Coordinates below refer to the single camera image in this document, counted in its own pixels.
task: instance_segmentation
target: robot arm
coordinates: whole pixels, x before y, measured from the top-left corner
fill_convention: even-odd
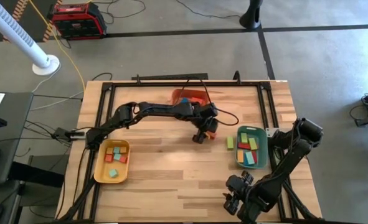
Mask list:
[[[99,128],[91,128],[86,133],[86,145],[88,149],[97,149],[104,138],[112,131],[120,128],[129,128],[147,116],[174,117],[180,121],[190,121],[198,128],[197,134],[192,138],[194,142],[202,144],[207,137],[206,132],[215,133],[218,115],[213,103],[201,106],[199,103],[179,103],[176,105],[160,105],[147,102],[127,103],[117,108],[114,115]]]
[[[274,207],[284,187],[297,200],[296,205],[305,218],[316,218],[300,202],[293,190],[285,185],[285,180],[300,160],[319,145],[322,136],[322,128],[305,118],[297,119],[290,132],[277,131],[268,138],[268,150],[274,147],[289,149],[278,167],[254,185],[251,185],[253,177],[246,171],[242,173],[242,177],[231,175],[225,184],[232,194],[224,194],[227,200],[224,208],[234,215],[241,200],[243,205],[237,213],[238,218],[242,223],[255,223],[261,212],[269,212]]]

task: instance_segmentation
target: gray floor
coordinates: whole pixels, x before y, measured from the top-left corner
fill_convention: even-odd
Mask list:
[[[238,19],[215,19],[191,14],[175,0],[143,0],[147,9],[137,16],[116,19],[109,32],[145,32],[239,28]],[[242,14],[247,0],[182,0],[204,14]],[[110,11],[124,16],[141,9],[121,0]],[[368,1],[266,0],[263,27],[336,26],[368,24]],[[368,30],[266,33],[277,79],[289,80],[299,116],[325,130],[321,147],[310,155],[318,199],[325,219],[368,223],[368,127],[356,128],[348,111],[368,93]],[[70,96],[82,90],[78,76],[54,41],[39,44],[61,59],[61,71],[37,92]],[[112,72],[115,80],[136,74],[164,75],[207,72],[210,78],[231,78],[241,71],[247,79],[267,79],[256,34],[214,34],[165,37],[130,37],[72,42],[67,50],[86,80]],[[0,42],[0,91],[31,91],[42,79],[32,74],[31,63],[10,44]],[[36,98],[33,107],[54,102]],[[33,111],[31,121],[73,128],[79,101],[67,101]],[[19,154],[63,154],[58,143],[22,141]],[[17,158],[27,161],[27,157]],[[54,207],[34,208],[52,216]],[[24,210],[21,223],[46,221]]]

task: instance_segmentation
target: yellow cable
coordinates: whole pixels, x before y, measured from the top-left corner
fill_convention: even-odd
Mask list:
[[[77,74],[79,75],[80,79],[82,80],[82,84],[83,84],[83,91],[85,91],[85,83],[84,83],[84,79],[82,74],[80,73],[80,70],[77,68],[76,64],[74,63],[73,59],[69,56],[69,54],[66,53],[66,51],[62,48],[62,46],[60,45],[58,36],[55,34],[54,30],[52,29],[52,26],[46,21],[46,19],[44,18],[44,16],[42,16],[41,12],[38,10],[38,8],[34,5],[34,3],[32,2],[32,0],[29,0],[30,4],[33,6],[34,10],[38,13],[38,15],[41,17],[41,19],[45,22],[45,24],[47,25],[47,28],[51,29],[52,34],[55,37],[55,40],[57,41],[60,50],[65,53],[65,55],[69,58],[70,62],[72,63],[72,65],[74,66],[74,68],[77,71]]]

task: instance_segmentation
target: wooden table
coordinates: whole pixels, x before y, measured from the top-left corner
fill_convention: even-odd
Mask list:
[[[78,128],[95,124],[101,84],[99,81],[88,82],[78,117]],[[289,84],[286,81],[271,82],[271,87],[279,125],[281,128],[290,129],[296,119],[296,112]],[[117,88],[113,111],[129,101],[172,103],[171,93],[174,89],[176,88]],[[188,87],[188,89],[203,90],[202,87]],[[225,142],[227,136],[235,135],[240,125],[263,127],[257,89],[208,87],[208,90],[212,101],[220,109],[235,113],[240,119],[240,124],[236,126],[220,124],[216,140],[205,141],[203,144],[192,142],[192,135],[197,129],[191,123],[177,121],[174,118],[147,117],[129,130],[114,131],[109,136],[110,139],[125,139],[131,144],[128,179],[122,184],[101,185],[96,222],[238,221],[236,216],[229,215],[223,208],[225,199],[222,193],[228,192],[225,181],[230,175],[240,175],[242,172],[235,163],[234,153],[227,151]],[[265,104],[268,105],[267,97],[264,98]],[[267,112],[272,127],[268,106]],[[217,118],[226,123],[235,121],[233,117],[223,113]],[[84,141],[73,143],[66,171],[65,202],[60,216],[72,205],[77,169],[84,145]],[[88,152],[85,153],[80,170],[78,193],[82,189],[87,158]],[[255,180],[258,180],[270,173],[270,167],[248,171]],[[303,159],[291,174],[291,183],[303,203],[312,213],[320,217],[321,211],[306,159]],[[290,215],[285,196],[283,198],[286,214]],[[87,199],[85,217],[88,217],[91,199],[92,192]],[[276,206],[258,218],[260,222],[278,220]]]

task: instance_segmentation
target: red generator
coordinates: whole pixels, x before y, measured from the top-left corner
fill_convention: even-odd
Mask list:
[[[106,24],[94,3],[51,6],[48,19],[67,40],[100,39],[106,36]]]

